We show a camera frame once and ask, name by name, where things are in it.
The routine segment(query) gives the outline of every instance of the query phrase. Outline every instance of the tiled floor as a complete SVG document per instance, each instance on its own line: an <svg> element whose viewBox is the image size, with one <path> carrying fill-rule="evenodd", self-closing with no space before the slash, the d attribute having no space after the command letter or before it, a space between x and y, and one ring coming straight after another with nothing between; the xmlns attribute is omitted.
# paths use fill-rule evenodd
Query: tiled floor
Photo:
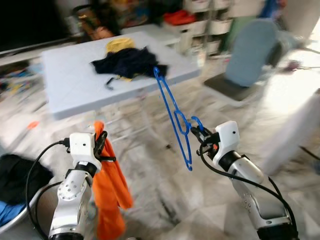
<svg viewBox="0 0 320 240"><path fill-rule="evenodd" d="M290 58L302 60L306 65L320 62L319 55L311 52L298 51ZM214 62L209 62L201 77L172 88L183 112L191 108L200 91L200 82L217 72L214 65ZM319 77L320 72L316 70L299 70L274 76L256 120L241 131L239 152L259 165L264 141L320 87ZM174 148L163 149L147 133L114 145L135 199L134 208L123 212L127 231L121 239L136 236L143 240L257 240L258 236L239 204L239 197L229 179L214 174L204 166L196 155L199 143L194 137L190 137L193 171L189 172L176 146L159 93L150 95L146 101L147 111L155 119L157 131ZM208 128L214 128L223 121L208 107L215 101L213 97L207 97L196 112ZM83 131L85 123L92 117L92 113L86 113L53 121L47 106L43 106L44 102L45 93L39 90L0 103L0 139L5 146L10 146L14 139L21 136L31 121L40 121L40 125L29 131L18 147L14 147L15 152L35 157L48 144L72 132ZM120 105L123 113L134 112L135 109L136 101ZM238 120L243 111L232 110L229 115ZM126 124L135 126L140 122L139 115L136 115L128 117ZM112 133L112 126L106 128ZM320 131L315 129L309 149L317 149L320 145L319 136ZM72 164L71 157L62 147L50 151L42 162L54 171L57 179L62 179ZM320 176L315 174L311 163L312 159L301 153L273 177L295 213L301 240L320 239Z"/></svg>

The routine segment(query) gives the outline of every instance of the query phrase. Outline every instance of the orange cloth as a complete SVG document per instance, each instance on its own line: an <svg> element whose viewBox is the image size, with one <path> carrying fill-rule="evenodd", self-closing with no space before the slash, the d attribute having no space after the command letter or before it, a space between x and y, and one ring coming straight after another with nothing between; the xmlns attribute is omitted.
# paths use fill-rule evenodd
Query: orange cloth
<svg viewBox="0 0 320 240"><path fill-rule="evenodd" d="M97 121L94 123L94 129L98 139L104 130L104 124ZM108 139L105 140L101 156L115 157ZM128 209L133 206L133 198L129 193L118 160L102 162L102 170L94 176L92 188L98 208L97 237L99 240L116 239L125 231L125 222L119 207Z"/></svg>

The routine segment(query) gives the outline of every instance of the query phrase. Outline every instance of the white table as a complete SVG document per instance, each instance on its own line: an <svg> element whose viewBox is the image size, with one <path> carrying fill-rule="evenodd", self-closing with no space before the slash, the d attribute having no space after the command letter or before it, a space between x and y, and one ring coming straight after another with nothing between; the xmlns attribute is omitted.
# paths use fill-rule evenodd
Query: white table
<svg viewBox="0 0 320 240"><path fill-rule="evenodd" d="M163 46L144 32L135 32L120 37L132 38L137 48L147 46L150 52L157 55L161 64L169 65L166 76L169 85L192 79L200 74L196 62ZM114 80L111 83L113 90L106 89L105 83L115 75L97 74L90 63L103 59L106 55L106 44L116 38L118 37L43 52L48 106L55 119L99 110L107 105L138 97L143 92L151 92L159 88L156 79L139 76L131 82ZM155 138L165 144L165 141L152 130L143 107L141 110L145 125L136 132L148 129Z"/></svg>
<svg viewBox="0 0 320 240"><path fill-rule="evenodd" d="M124 28L123 34L132 34L136 32L145 32L148 36L157 39L160 43L165 46L175 45L180 42L180 36L176 35L164 27L159 27L155 24L147 24L141 26L133 26Z"/></svg>

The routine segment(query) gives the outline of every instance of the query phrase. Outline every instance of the blue plastic hanger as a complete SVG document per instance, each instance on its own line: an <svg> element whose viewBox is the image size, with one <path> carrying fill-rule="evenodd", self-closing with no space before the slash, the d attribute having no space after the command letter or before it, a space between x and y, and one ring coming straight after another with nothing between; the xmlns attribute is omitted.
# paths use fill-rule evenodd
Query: blue plastic hanger
<svg viewBox="0 0 320 240"><path fill-rule="evenodd" d="M179 143L179 146L180 146L180 149L181 149L181 152L182 152L186 167L188 168L189 171L192 171L192 157L191 157L191 149L190 149L190 143L189 143L189 138L188 138L188 134L190 132L190 129L191 129L192 125L191 125L190 122L188 122L186 116L178 108L178 104L177 104L174 96L172 95L172 93L170 91L170 88L169 88L166 80L164 79L164 77L163 76L159 76L159 69L157 67L154 67L153 72L154 72L155 79L156 79L156 81L158 83L158 86L160 88L161 95L163 97L163 101L164 101L165 107L166 107L166 109L168 111L168 114L169 114L169 117L170 117L170 120L171 120L171 123L172 123L172 126L173 126L173 130L174 130L176 139L178 140L178 143ZM164 93L164 90L162 88L161 83L163 83L164 87L166 88L166 90L169 93L169 96L170 96L170 98L171 98L171 100L173 102L173 105L174 105L174 108L175 108L175 110L173 111L173 114L174 114L177 126L179 128L180 134L184 135L184 137L185 137L185 142L186 142L186 147L187 147L187 152L188 152L188 158L186 157L184 147L181 144L181 140L180 140L180 137L179 137L179 134L178 134L178 131L177 131L177 127L176 127L176 124L174 122L174 118L173 118L173 116L171 114L171 111L170 111L170 108L169 108L169 105L168 105L168 101L167 101L167 98L165 96L165 93ZM181 127L181 124L179 122L178 116L180 116L184 121L185 131L182 130L182 127ZM201 131L204 130L204 127L203 127L201 121L199 120L199 118L197 118L196 116L192 116L191 119L197 122L197 124L199 125L199 128L200 128Z"/></svg>

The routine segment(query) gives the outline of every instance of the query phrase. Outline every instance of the black screen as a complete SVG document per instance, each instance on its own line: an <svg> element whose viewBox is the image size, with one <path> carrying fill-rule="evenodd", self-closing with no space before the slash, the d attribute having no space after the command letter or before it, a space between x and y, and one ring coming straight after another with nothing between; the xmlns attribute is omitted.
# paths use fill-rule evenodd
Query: black screen
<svg viewBox="0 0 320 240"><path fill-rule="evenodd" d="M0 52L67 37L54 0L1 0Z"/></svg>

